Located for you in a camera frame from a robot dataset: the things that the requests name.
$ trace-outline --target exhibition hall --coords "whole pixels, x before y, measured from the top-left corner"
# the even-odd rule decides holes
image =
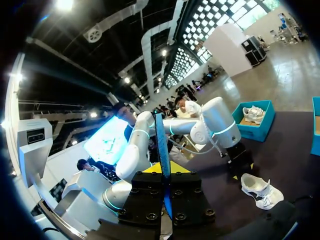
[[[8,239],[317,239],[309,0],[18,2],[0,30]]]

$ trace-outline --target cardboard box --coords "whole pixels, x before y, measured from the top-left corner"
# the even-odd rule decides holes
[[[265,115],[261,124],[245,121],[243,108],[251,108],[252,106],[256,106],[265,111]],[[252,139],[259,142],[264,142],[266,140],[275,115],[276,112],[270,100],[242,102],[232,113],[235,123],[240,130],[241,136],[243,138]]]

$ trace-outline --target white shirt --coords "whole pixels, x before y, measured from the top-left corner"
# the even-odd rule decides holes
[[[185,101],[185,111],[191,116],[196,114],[196,117],[200,117],[202,108],[201,106],[194,101]]]

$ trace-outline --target black table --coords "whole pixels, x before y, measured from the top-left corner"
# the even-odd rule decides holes
[[[318,193],[320,156],[310,154],[313,126],[312,112],[277,112],[265,142],[241,139],[251,150],[260,177],[266,182],[270,179],[271,185],[283,193],[285,200],[293,201],[303,195]],[[211,147],[208,144],[202,151]],[[226,159],[220,158],[216,149],[196,155],[186,168],[198,171],[203,191],[216,211],[218,227],[236,230],[264,211],[256,207],[252,197],[241,191],[239,181],[230,180]],[[312,211],[307,200],[296,206],[302,215]]]

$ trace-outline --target black cap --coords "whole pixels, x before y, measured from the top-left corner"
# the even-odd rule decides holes
[[[119,112],[119,110],[123,107],[125,107],[126,105],[123,102],[117,102],[113,107],[112,107],[112,112],[114,114],[117,114],[117,112]]]

